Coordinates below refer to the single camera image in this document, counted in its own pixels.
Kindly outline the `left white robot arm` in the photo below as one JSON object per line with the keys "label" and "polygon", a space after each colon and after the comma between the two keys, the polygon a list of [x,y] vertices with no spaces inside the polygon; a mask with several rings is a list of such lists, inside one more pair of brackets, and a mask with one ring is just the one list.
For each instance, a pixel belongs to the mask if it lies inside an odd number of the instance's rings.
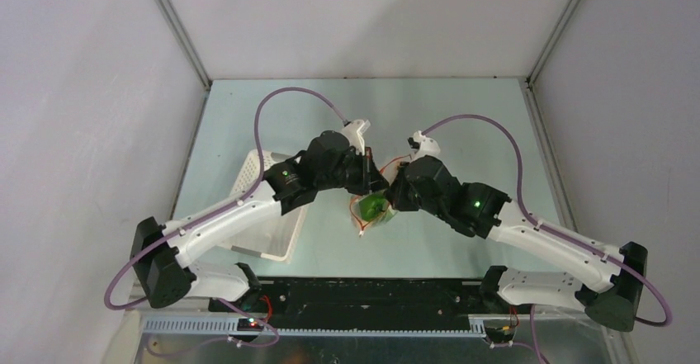
{"label": "left white robot arm", "polygon": [[309,205],[321,191],[343,189],[364,196],[388,188],[371,148],[327,130],[296,156],[273,164],[239,199],[221,201],[195,215],[160,224],[154,217],[136,227],[130,265],[153,309],[195,296],[222,299],[241,311],[258,307],[261,290],[250,266],[231,270],[200,262],[219,243]]}

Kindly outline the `green pepper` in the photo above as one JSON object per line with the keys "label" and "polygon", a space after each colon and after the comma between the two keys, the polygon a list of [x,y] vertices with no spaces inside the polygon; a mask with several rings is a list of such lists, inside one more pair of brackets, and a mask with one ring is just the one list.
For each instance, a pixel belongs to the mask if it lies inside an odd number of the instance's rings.
{"label": "green pepper", "polygon": [[391,217],[390,202],[381,193],[364,196],[358,206],[360,219],[365,222],[388,220]]}

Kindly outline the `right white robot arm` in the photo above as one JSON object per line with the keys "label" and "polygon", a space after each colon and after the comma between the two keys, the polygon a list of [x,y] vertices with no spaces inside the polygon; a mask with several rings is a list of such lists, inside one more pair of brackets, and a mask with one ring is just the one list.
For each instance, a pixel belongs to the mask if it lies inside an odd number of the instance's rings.
{"label": "right white robot arm", "polygon": [[528,272],[492,266],[480,285],[480,302],[492,313],[510,305],[576,310],[594,322],[631,332],[644,286],[647,249],[596,242],[527,213],[508,194],[480,182],[459,182],[441,160],[424,156],[400,165],[386,197],[397,211],[423,210],[457,233],[522,249],[554,266]]}

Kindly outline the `clear zip top bag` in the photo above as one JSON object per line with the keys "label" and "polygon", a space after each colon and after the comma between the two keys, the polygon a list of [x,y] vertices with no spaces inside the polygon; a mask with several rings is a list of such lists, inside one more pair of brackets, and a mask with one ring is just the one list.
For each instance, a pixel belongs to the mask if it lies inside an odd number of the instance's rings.
{"label": "clear zip top bag", "polygon": [[[409,155],[391,159],[379,169],[379,173],[387,182],[393,182],[396,178],[399,166],[409,160]],[[348,202],[348,210],[352,224],[357,228],[359,238],[362,238],[369,229],[388,223],[396,214],[390,201],[382,192],[365,196],[351,196]]]}

